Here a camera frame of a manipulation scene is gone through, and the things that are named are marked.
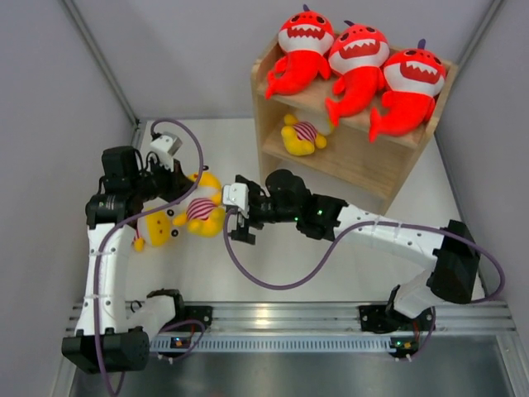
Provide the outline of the yellow frog plush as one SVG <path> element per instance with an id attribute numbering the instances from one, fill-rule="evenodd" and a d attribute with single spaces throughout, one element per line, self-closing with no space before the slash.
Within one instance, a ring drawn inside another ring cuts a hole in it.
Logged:
<path id="1" fill-rule="evenodd" d="M 177 206 L 173 218 L 175 227 L 186 227 L 200 237 L 215 237 L 224 224 L 226 212 L 222 207 L 222 184 L 209 170 L 204 170 L 198 187 Z"/>
<path id="2" fill-rule="evenodd" d="M 281 137 L 285 150 L 294 156 L 306 156 L 325 149 L 335 126 L 326 115 L 294 109 L 283 117 Z"/>
<path id="3" fill-rule="evenodd" d="M 136 222 L 136 235 L 133 247 L 142 252 L 146 246 L 160 247 L 175 239 L 179 230 L 173 225 L 173 209 L 165 209 L 139 218 Z"/>

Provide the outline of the red shark plush front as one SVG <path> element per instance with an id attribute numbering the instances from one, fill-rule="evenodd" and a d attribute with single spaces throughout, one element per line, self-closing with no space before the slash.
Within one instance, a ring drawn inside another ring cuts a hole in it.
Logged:
<path id="1" fill-rule="evenodd" d="M 415 47 L 400 50 L 385 61 L 381 105 L 386 113 L 375 108 L 370 111 L 369 141 L 374 142 L 381 135 L 405 136 L 430 120 L 447 71 L 426 45 L 427 41 L 421 38 Z"/>

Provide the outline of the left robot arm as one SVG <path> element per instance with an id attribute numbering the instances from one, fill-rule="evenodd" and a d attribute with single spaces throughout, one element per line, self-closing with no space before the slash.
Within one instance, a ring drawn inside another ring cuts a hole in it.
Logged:
<path id="1" fill-rule="evenodd" d="M 98 191 L 85 206 L 86 289 L 74 334 L 63 339 L 61 351 L 88 374 L 143 370 L 150 341 L 163 328 L 180 329 L 187 319 L 176 289 L 152 291 L 135 314 L 126 313 L 126 273 L 138 214 L 146 202 L 173 202 L 193 186 L 171 150 L 152 150 L 145 167 L 138 165 L 138 153 L 132 146 L 106 149 Z"/>

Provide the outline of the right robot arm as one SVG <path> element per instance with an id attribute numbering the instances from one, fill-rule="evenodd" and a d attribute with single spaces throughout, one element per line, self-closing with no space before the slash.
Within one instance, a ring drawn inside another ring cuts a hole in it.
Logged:
<path id="1" fill-rule="evenodd" d="M 438 304 L 466 305 L 474 301 L 480 253 L 467 225 L 451 220 L 444 227 L 412 225 L 365 211 L 342 198 L 313 193 L 291 171 L 272 172 L 260 186 L 241 175 L 222 188 L 227 215 L 235 215 L 226 241 L 255 244 L 252 229 L 291 222 L 313 240 L 336 247 L 350 239 L 377 251 L 411 261 L 422 273 L 393 288 L 385 316 L 395 328 L 405 328 Z"/>

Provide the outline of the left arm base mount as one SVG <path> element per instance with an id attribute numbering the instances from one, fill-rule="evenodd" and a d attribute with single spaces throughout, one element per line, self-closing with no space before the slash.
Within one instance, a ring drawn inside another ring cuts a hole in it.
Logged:
<path id="1" fill-rule="evenodd" d="M 177 311 L 177 322 L 183 325 L 176 328 L 177 332 L 200 332 L 202 324 L 206 330 L 212 325 L 213 306 L 188 305 Z"/>

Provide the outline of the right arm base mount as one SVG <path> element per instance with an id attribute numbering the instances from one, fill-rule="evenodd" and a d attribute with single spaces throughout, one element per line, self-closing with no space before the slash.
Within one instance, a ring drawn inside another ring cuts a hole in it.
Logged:
<path id="1" fill-rule="evenodd" d="M 411 332 L 413 321 L 383 304 L 359 306 L 360 328 L 363 332 L 385 334 L 397 331 Z"/>

